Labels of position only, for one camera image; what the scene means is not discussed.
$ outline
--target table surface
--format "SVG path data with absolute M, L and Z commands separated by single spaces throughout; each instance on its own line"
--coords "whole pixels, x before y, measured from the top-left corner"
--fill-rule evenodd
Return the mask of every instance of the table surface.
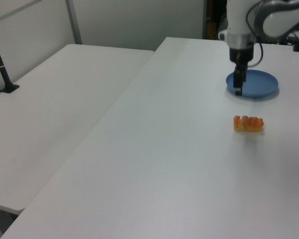
M 264 51 L 280 92 L 251 100 L 224 42 L 167 38 L 2 238 L 299 239 L 299 53 Z
M 152 55 L 68 45 L 0 94 L 0 209 L 31 202 Z

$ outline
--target orange toy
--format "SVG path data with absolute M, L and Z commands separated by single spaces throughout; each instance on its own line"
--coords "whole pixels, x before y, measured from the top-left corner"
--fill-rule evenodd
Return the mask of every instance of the orange toy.
M 234 117 L 234 129 L 236 131 L 261 132 L 263 131 L 264 121 L 262 118 L 243 116 Z

